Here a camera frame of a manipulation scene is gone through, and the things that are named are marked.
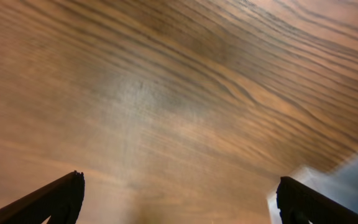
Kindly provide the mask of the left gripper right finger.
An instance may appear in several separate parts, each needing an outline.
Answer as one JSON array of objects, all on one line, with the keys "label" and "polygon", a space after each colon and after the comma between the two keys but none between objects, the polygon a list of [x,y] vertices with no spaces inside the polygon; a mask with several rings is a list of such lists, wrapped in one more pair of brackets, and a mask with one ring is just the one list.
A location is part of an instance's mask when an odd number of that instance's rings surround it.
[{"label": "left gripper right finger", "polygon": [[358,214],[321,193],[284,176],[277,188],[283,224],[358,224]]}]

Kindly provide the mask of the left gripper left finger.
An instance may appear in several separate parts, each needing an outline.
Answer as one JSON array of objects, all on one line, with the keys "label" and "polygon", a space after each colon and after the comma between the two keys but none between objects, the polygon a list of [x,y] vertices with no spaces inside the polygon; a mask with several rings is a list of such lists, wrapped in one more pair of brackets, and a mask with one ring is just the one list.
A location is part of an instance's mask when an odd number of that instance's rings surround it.
[{"label": "left gripper left finger", "polygon": [[75,224],[84,196],[84,174],[73,171],[0,208],[0,224]]}]

